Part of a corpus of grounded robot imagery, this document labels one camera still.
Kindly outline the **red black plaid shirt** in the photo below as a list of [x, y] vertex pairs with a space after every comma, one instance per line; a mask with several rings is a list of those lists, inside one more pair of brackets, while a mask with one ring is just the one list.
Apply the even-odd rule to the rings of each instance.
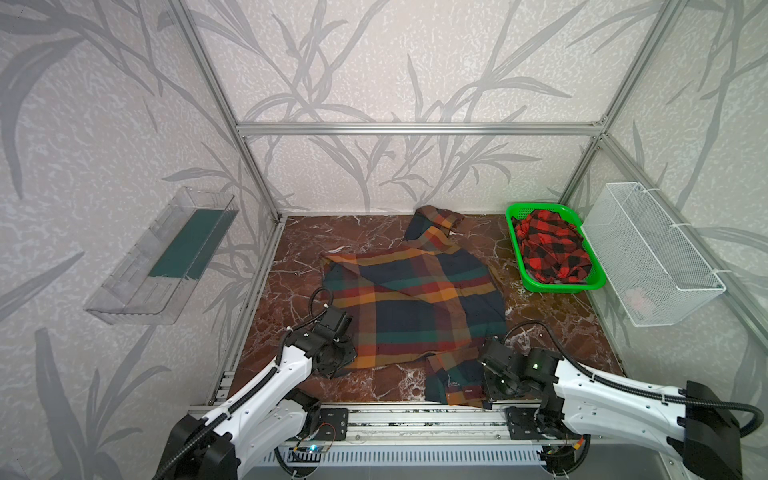
[[557, 212], [533, 210], [514, 223], [526, 273], [547, 285], [585, 284], [592, 261], [576, 226]]

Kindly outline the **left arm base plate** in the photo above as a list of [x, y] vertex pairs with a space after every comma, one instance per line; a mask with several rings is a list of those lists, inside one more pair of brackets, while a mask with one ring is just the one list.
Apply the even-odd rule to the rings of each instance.
[[322, 407], [307, 414], [299, 433], [290, 440], [343, 441], [347, 437], [350, 410]]

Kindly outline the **multicolour plaid shirt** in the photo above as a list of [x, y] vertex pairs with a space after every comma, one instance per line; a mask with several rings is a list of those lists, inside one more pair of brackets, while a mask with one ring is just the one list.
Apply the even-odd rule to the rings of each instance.
[[352, 317], [352, 370], [423, 362], [425, 398], [487, 408], [479, 350], [506, 331], [490, 269], [451, 235], [463, 215], [419, 208], [396, 246], [326, 253], [323, 286]]

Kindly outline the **green plastic basket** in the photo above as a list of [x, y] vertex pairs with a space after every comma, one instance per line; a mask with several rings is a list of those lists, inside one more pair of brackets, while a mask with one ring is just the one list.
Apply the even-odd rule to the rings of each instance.
[[507, 208], [506, 220], [527, 290], [572, 294], [605, 285], [607, 276], [575, 211], [560, 204], [516, 203]]

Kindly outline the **pink object in basket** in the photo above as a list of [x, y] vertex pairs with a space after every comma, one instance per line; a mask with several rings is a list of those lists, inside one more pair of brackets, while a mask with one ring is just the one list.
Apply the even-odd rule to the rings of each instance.
[[637, 312], [648, 315], [656, 306], [642, 288], [634, 288], [624, 292], [625, 303]]

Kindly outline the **aluminium frame bars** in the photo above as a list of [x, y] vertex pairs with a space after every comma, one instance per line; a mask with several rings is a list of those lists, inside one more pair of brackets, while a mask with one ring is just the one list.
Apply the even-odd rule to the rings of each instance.
[[621, 172], [627, 184], [644, 193], [659, 212], [670, 219], [669, 229], [679, 233], [689, 241], [695, 253], [701, 255], [707, 274], [718, 281], [716, 289], [727, 306], [741, 322], [747, 333], [761, 347], [767, 346], [767, 314], [757, 300], [747, 291], [744, 284], [729, 270], [722, 260], [696, 232], [695, 228], [684, 222], [681, 211], [667, 199], [657, 183], [650, 178], [644, 168], [636, 163], [626, 150], [611, 135], [610, 130], [625, 108], [626, 102], [640, 84], [642, 77], [649, 71], [655, 55], [667, 41], [674, 27], [679, 23], [686, 10], [698, 9], [717, 12], [723, 21], [730, 25], [737, 22], [733, 15], [727, 14], [726, 1], [661, 1], [654, 13], [654, 21], [648, 35], [642, 41], [641, 48], [624, 79], [618, 92], [611, 100], [607, 112], [598, 120], [590, 122], [381, 122], [363, 115], [357, 115], [352, 122], [239, 122], [227, 100], [220, 82], [217, 80], [213, 65], [205, 52], [204, 45], [196, 30], [196, 22], [191, 10], [183, 1], [172, 1], [169, 12], [159, 20], [164, 27], [175, 24], [181, 31], [185, 45], [190, 49], [198, 71], [202, 74], [215, 103], [225, 120], [227, 135], [234, 141], [242, 159], [250, 169], [261, 193], [270, 204], [276, 199], [266, 185], [266, 179], [257, 168], [250, 150], [245, 143], [248, 136], [376, 136], [376, 137], [509, 137], [509, 136], [544, 136], [563, 137], [581, 136], [589, 140], [586, 151], [569, 177], [561, 201], [574, 197], [577, 187], [585, 181], [593, 160], [600, 152], [605, 153]]

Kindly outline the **clear plastic wall bin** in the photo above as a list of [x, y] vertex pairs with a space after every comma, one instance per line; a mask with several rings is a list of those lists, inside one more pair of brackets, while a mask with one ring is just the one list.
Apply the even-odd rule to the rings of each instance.
[[108, 325], [172, 325], [239, 213], [236, 196], [179, 188], [89, 297]]

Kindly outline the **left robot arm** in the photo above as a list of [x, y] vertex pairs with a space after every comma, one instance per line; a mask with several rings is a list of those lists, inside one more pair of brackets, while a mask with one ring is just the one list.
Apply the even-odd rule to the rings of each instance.
[[326, 305], [305, 325], [288, 328], [276, 356], [231, 398], [172, 428], [156, 479], [241, 479], [283, 442], [319, 428], [320, 401], [299, 389], [331, 378], [356, 359], [347, 335], [352, 317]]

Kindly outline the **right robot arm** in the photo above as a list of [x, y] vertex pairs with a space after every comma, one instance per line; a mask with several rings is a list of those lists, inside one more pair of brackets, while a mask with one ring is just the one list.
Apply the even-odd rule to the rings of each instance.
[[607, 437], [682, 461], [702, 479], [743, 476], [741, 432], [731, 408], [708, 386], [682, 389], [634, 381], [534, 348], [523, 354], [497, 338], [481, 347], [478, 361], [493, 401], [534, 396], [536, 407], [508, 407], [509, 433], [585, 444]]

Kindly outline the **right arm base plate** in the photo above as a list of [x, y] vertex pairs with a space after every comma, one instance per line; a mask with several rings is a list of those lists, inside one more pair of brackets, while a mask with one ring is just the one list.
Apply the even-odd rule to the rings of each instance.
[[503, 410], [512, 440], [577, 443], [589, 435], [576, 433], [565, 424], [565, 415], [540, 406], [508, 406]]

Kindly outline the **aluminium front rail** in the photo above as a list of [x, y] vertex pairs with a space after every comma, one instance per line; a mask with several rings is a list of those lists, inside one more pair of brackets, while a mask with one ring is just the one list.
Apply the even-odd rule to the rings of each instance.
[[503, 410], [508, 406], [540, 406], [562, 412], [565, 424], [578, 434], [607, 437], [654, 450], [669, 448], [671, 440], [684, 437], [686, 409], [672, 402], [640, 399], [637, 404], [570, 401], [549, 404], [514, 403], [479, 409], [448, 405], [355, 404], [350, 410], [347, 437], [350, 444], [388, 442], [426, 444], [440, 442], [513, 441]]

